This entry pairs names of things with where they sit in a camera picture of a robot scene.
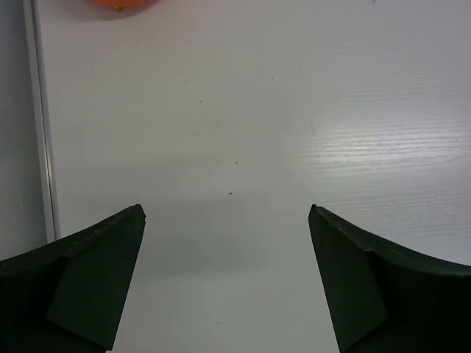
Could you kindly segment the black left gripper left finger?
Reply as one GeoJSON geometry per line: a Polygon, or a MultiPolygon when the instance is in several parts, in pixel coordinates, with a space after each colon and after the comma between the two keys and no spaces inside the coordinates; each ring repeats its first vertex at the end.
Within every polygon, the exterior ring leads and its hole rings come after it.
{"type": "Polygon", "coordinates": [[[136,204],[2,260],[1,351],[112,350],[145,224],[136,204]]]}

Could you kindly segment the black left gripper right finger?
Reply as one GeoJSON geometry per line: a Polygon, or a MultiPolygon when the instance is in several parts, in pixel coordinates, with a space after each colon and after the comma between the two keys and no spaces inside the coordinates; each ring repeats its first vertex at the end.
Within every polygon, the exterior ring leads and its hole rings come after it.
{"type": "Polygon", "coordinates": [[[470,267],[311,207],[308,223],[340,352],[469,352],[470,267]]]}

